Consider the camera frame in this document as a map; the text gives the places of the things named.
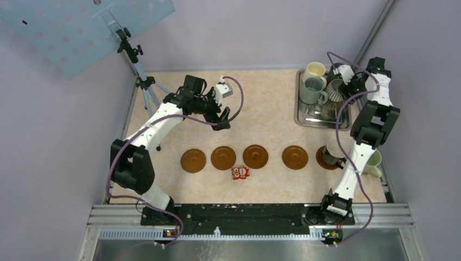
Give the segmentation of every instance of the brown saucer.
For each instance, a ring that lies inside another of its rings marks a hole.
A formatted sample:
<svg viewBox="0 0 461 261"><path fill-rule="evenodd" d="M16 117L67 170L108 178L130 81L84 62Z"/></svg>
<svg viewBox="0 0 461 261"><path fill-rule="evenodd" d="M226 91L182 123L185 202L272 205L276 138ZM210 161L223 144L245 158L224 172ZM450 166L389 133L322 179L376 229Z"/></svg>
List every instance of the brown saucer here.
<svg viewBox="0 0 461 261"><path fill-rule="evenodd" d="M259 145L251 145L244 151L245 165L252 169L261 169L269 160L267 150Z"/></svg>
<svg viewBox="0 0 461 261"><path fill-rule="evenodd" d="M184 152L181 157L181 167L188 173L196 173L205 167L207 157L203 151L196 148Z"/></svg>
<svg viewBox="0 0 461 261"><path fill-rule="evenodd" d="M235 151L227 146L217 147L211 154L211 163L218 170L228 170L235 165Z"/></svg>
<svg viewBox="0 0 461 261"><path fill-rule="evenodd" d="M323 156L323 148L325 148L325 146L320 147L320 148L317 150L317 153L315 154L315 159L317 160L317 163L318 163L322 168L324 168L324 169L326 169L326 170L335 170L335 169L337 169L337 168L338 168L337 166L326 164L325 161L323 161L323 159L322 159L322 156Z"/></svg>
<svg viewBox="0 0 461 261"><path fill-rule="evenodd" d="M289 146L282 153L283 163L292 170L300 170L306 166L309 157L307 152L299 146Z"/></svg>

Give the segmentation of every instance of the gray wall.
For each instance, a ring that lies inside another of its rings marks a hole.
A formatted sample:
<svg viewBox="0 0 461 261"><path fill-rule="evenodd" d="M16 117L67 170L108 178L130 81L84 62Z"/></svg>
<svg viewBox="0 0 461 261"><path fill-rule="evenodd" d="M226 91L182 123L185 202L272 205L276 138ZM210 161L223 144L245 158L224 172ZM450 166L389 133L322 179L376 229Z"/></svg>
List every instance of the gray wall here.
<svg viewBox="0 0 461 261"><path fill-rule="evenodd" d="M382 147L433 260L460 260L461 2L399 1L364 61L386 58L401 116Z"/></svg>
<svg viewBox="0 0 461 261"><path fill-rule="evenodd" d="M301 68L355 58L387 0L173 0L136 37L147 70Z"/></svg>
<svg viewBox="0 0 461 261"><path fill-rule="evenodd" d="M134 77L112 53L69 80L0 32L0 260L74 260Z"/></svg>

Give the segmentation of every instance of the blue perforated panel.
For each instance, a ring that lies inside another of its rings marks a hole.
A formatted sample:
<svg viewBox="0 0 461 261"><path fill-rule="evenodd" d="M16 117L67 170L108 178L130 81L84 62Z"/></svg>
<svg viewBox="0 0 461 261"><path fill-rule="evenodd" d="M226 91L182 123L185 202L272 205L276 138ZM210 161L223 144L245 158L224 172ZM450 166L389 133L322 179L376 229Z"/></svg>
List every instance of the blue perforated panel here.
<svg viewBox="0 0 461 261"><path fill-rule="evenodd" d="M72 77L175 11L171 0L0 0L0 18Z"/></svg>

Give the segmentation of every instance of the stainless steel tray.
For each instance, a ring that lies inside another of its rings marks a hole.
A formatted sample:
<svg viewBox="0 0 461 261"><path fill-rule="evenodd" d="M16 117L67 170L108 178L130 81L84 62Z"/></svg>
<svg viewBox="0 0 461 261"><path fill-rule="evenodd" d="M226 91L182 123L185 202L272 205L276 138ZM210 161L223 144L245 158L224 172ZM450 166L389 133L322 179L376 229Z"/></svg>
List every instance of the stainless steel tray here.
<svg viewBox="0 0 461 261"><path fill-rule="evenodd" d="M305 104L300 100L299 93L304 69L296 73L295 122L301 126L316 128L335 128L336 116L342 102L328 101L325 104ZM346 131L351 128L351 109L348 105L342 112L339 129Z"/></svg>

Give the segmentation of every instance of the cup handle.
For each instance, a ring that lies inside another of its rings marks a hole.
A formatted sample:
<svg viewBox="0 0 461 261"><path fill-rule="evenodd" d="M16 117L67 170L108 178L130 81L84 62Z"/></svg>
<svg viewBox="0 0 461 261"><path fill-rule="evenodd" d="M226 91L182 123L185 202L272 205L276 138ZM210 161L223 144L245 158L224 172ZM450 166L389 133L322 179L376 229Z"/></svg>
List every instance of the cup handle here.
<svg viewBox="0 0 461 261"><path fill-rule="evenodd" d="M383 172L378 168L378 167L373 167L374 173L372 171L367 172L368 175L375 177L375 178L381 178L383 176Z"/></svg>
<svg viewBox="0 0 461 261"><path fill-rule="evenodd" d="M319 103L320 103L320 104L325 104L325 103L327 103L327 102L328 102L328 93L325 92L325 91L321 91L321 92L320 92L320 95L323 96L323 99L322 99L322 97L320 97Z"/></svg>
<svg viewBox="0 0 461 261"><path fill-rule="evenodd" d="M320 76L319 79L322 80L322 83L323 83L322 90L323 90L327 86L327 79L325 79L325 77L323 77L323 76Z"/></svg>
<svg viewBox="0 0 461 261"><path fill-rule="evenodd" d="M336 164L334 164L336 167L340 168L340 169L344 169L344 167L341 165L340 161L336 162Z"/></svg>

